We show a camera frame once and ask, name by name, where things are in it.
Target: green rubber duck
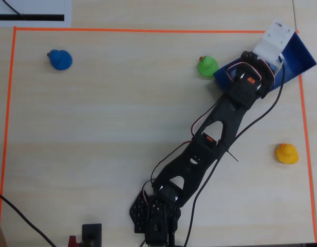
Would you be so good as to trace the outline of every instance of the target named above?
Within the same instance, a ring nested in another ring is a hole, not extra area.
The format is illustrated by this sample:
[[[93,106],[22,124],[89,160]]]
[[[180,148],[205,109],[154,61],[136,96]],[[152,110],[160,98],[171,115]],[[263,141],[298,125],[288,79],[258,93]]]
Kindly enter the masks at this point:
[[[213,74],[219,70],[219,66],[214,58],[204,56],[199,58],[197,69],[202,76],[213,78]]]

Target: wire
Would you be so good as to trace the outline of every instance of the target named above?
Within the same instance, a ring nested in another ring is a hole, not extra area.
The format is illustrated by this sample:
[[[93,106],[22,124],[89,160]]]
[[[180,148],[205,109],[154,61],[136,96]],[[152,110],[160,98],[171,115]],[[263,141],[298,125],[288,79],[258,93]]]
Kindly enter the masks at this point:
[[[142,192],[142,197],[144,199],[144,202],[146,203],[146,205],[148,206],[148,202],[147,202],[147,199],[146,197],[144,196],[144,186],[151,180],[155,180],[155,179],[149,179],[148,181],[144,182],[144,184],[142,185],[142,189],[141,189],[141,192]]]
[[[239,65],[239,64],[242,64],[242,63],[247,64],[248,66],[250,66],[257,73],[257,75],[260,77],[260,81],[262,80],[261,74],[251,64],[246,63],[246,62],[238,62],[238,63],[235,63],[235,64],[231,65],[229,68],[227,68],[227,75],[229,76],[230,80],[233,81],[234,79],[230,76],[230,74],[228,73],[228,70],[231,69],[232,67],[234,67],[236,65]]]
[[[278,56],[278,59],[280,62],[282,62],[282,59],[280,56]],[[282,64],[282,67],[283,67],[283,76],[282,76],[282,83],[281,83],[281,88],[279,89],[279,92],[278,92],[278,95],[277,95],[277,98],[275,100],[275,102],[272,104],[272,106],[264,113],[262,114],[260,117],[258,117],[256,120],[254,120],[253,122],[251,122],[245,129],[243,129],[235,138],[234,142],[241,136],[245,133],[245,131],[247,131],[250,127],[252,127],[254,124],[256,124],[258,121],[260,121],[262,118],[264,118],[274,107],[275,105],[277,104],[277,102],[279,101],[279,98],[281,96],[281,93],[282,93],[282,90],[283,90],[283,86],[284,86],[284,83],[285,83],[285,65]]]
[[[278,56],[278,59],[280,62],[282,62],[282,59],[280,56]],[[272,106],[262,115],[260,116],[259,118],[257,118],[255,121],[253,121],[252,123],[250,123],[245,129],[243,129],[235,138],[234,142],[241,136],[244,134],[245,131],[247,131],[250,127],[252,127],[255,123],[257,123],[258,121],[260,121],[262,118],[264,118],[274,107],[275,105],[277,104],[280,96],[281,96],[281,93],[282,93],[282,90],[283,90],[283,85],[285,83],[285,65],[282,64],[282,67],[283,67],[283,76],[282,76],[282,83],[281,83],[281,88],[279,90],[279,93],[277,95],[277,98],[275,100],[275,102],[272,104]],[[221,159],[218,159],[214,165],[214,167],[212,168],[212,171],[210,172],[209,176],[207,177],[207,179],[205,180],[204,184],[201,186],[201,188],[199,189],[198,193],[196,194],[195,196],[195,199],[194,199],[194,202],[193,202],[193,208],[192,208],[192,212],[191,212],[191,217],[190,217],[190,223],[189,223],[189,229],[188,229],[188,234],[187,234],[187,237],[185,239],[185,242],[184,242],[184,246],[183,247],[186,247],[186,245],[188,244],[188,241],[189,241],[189,237],[190,237],[190,232],[191,232],[191,229],[192,229],[192,226],[193,226],[193,220],[194,220],[194,213],[195,213],[195,206],[196,206],[196,201],[200,195],[200,193],[202,192],[202,190],[204,189],[204,187],[207,185],[208,181],[210,180],[216,166],[219,164]]]
[[[272,72],[270,66],[266,63],[266,61],[263,60],[263,59],[261,59],[261,60],[262,60],[262,61],[266,64],[266,66],[269,68],[269,70],[270,70],[270,72],[271,72],[271,74],[272,74],[272,77],[273,77],[273,85],[275,85],[275,74]]]
[[[190,223],[189,223],[189,229],[188,229],[188,234],[187,234],[187,237],[185,239],[185,242],[184,242],[184,246],[183,247],[186,247],[187,243],[188,243],[188,240],[189,240],[189,237],[190,237],[190,232],[191,232],[191,228],[193,226],[193,220],[194,220],[194,213],[195,213],[195,206],[196,206],[196,201],[200,195],[200,193],[203,191],[203,189],[205,188],[205,186],[207,185],[208,181],[210,180],[215,168],[217,167],[217,165],[219,164],[221,159],[218,159],[215,163],[215,165],[213,166],[212,168],[212,171],[210,172],[208,178],[205,180],[205,182],[203,183],[203,185],[201,186],[201,188],[199,189],[198,193],[196,194],[195,196],[195,199],[194,199],[194,202],[193,202],[193,209],[191,211],[191,217],[190,217]]]
[[[151,183],[153,183],[153,174],[154,171],[156,170],[156,168],[163,162],[165,161],[171,154],[173,154],[175,151],[177,151],[179,148],[181,148],[184,144],[190,143],[190,140],[187,140],[186,142],[183,142],[179,145],[179,147],[177,147],[176,149],[174,149],[171,153],[169,153],[164,159],[162,159],[160,162],[158,162],[158,164],[155,166],[151,176],[150,176],[150,181]]]
[[[5,3],[14,13],[16,13],[17,15],[21,16],[22,18],[24,17],[23,14],[20,14],[18,11],[16,11],[11,5],[9,5],[5,0],[2,0],[3,3]]]
[[[40,229],[38,229],[36,226],[34,226],[27,218],[23,215],[22,212],[20,212],[19,209],[17,209],[8,199],[6,199],[4,196],[0,194],[0,198],[5,201],[10,207],[14,209],[14,211],[17,212],[18,215],[20,215],[21,218],[23,218],[24,221],[28,225],[30,225],[31,228],[33,228],[36,232],[38,232],[52,247],[57,247]]]
[[[203,115],[201,115],[201,116],[193,123],[193,125],[191,125],[190,131],[191,131],[192,136],[195,136],[195,134],[194,134],[194,127],[196,126],[196,124],[198,124],[198,122],[199,122],[206,114],[208,114],[208,112],[209,112],[210,110],[212,110],[213,107],[215,107],[218,102],[219,102],[219,100],[216,101],[216,102],[214,103],[214,105],[212,105]]]
[[[140,244],[140,247],[143,247],[144,243],[146,243],[146,240],[144,240],[144,241]]]

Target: black line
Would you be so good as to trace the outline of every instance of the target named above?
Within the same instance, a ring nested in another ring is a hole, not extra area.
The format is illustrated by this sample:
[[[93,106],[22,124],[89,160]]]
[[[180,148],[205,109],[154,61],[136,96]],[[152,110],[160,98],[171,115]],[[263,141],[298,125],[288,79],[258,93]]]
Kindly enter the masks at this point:
[[[0,14],[0,21],[54,21],[63,22],[64,14]]]

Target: white paper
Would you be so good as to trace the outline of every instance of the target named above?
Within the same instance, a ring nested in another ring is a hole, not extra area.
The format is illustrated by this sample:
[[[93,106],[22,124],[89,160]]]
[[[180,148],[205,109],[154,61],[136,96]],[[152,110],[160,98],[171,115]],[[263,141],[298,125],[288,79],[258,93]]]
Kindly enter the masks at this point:
[[[0,27],[70,27],[71,0],[7,0],[21,14],[63,14],[65,21],[0,21]],[[0,0],[0,14],[15,14]]]

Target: yellow rubber duck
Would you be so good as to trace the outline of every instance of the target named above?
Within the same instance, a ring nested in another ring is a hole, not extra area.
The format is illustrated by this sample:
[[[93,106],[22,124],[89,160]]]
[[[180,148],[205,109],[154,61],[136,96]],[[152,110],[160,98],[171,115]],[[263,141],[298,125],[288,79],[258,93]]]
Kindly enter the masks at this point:
[[[284,164],[295,164],[299,161],[296,147],[292,144],[281,144],[276,148],[277,160]]]

